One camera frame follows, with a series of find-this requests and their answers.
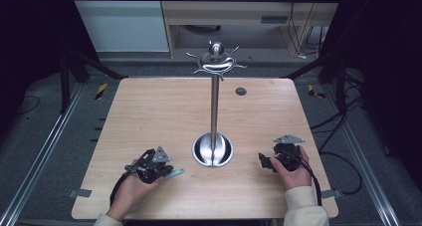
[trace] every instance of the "wooden table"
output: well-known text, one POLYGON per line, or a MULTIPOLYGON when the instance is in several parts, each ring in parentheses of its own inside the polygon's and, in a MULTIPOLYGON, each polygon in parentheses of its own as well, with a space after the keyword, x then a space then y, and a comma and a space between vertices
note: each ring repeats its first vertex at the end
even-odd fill
MULTIPOLYGON (((109 195, 125 165, 162 145, 169 164, 185 172, 166 179, 128 219, 269 219, 286 213, 278 174, 261 167, 258 152, 273 155, 273 139, 290 133, 302 146, 319 180, 329 189, 294 83, 286 79, 231 79, 220 83, 218 131, 230 137, 234 156, 220 168, 201 166, 192 156, 195 138, 210 131, 211 78, 125 79, 115 94, 83 189, 72 215, 95 219, 106 213, 109 195), (237 88, 247 93, 238 96, 237 88)), ((324 199, 329 217, 338 209, 324 199)))

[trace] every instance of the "white sleeve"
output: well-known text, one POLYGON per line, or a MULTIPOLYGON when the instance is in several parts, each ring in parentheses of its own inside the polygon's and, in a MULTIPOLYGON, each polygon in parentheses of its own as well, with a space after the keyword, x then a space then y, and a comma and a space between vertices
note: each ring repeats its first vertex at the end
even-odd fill
POLYGON ((328 214, 317 205, 314 190, 310 186, 301 186, 286 191, 288 211, 285 216, 286 226, 327 226, 328 214))
POLYGON ((100 214, 94 226, 122 226, 123 224, 105 214, 100 214))

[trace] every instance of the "floor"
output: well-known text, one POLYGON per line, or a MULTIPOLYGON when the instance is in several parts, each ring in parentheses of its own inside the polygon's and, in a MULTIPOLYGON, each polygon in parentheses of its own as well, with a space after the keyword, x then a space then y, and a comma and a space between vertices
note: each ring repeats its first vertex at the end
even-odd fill
MULTIPOLYGON (((313 34, 310 42, 317 39, 318 35, 313 34)), ((310 54, 306 59, 290 58, 283 37, 273 27, 223 26, 216 32, 212 27, 187 26, 180 31, 174 58, 147 57, 143 62, 104 59, 104 64, 131 77, 196 77, 192 75, 196 64, 185 53, 203 53, 209 40, 226 43, 227 50, 240 46, 235 57, 248 68, 233 71, 227 77, 278 78, 317 57, 317 54, 310 54)), ((69 118, 59 114, 60 78, 52 75, 28 89, 9 133, 0 139, 0 210, 3 216, 16 221, 16 225, 93 224, 72 218, 75 198, 70 192, 80 188, 118 80, 88 68, 92 75, 88 83, 72 81, 75 104, 67 112, 69 118), (99 85, 103 83, 107 83, 105 93, 100 100, 95 100, 99 85)), ((321 85, 317 80, 318 71, 315 69, 295 80, 310 125, 317 125, 336 114, 334 83, 321 85), (310 96, 309 85, 325 98, 310 96)), ((328 153, 321 155, 331 186, 350 193, 336 198, 339 215, 331 219, 330 224, 422 225, 422 193, 401 161, 385 155, 383 143, 359 98, 359 87, 347 83, 348 87, 347 118, 324 147, 328 153), (333 157, 333 153, 347 161, 333 157), (360 189, 359 174, 353 166, 362 176, 360 189)), ((319 148, 339 123, 340 117, 336 117, 313 130, 319 148)))

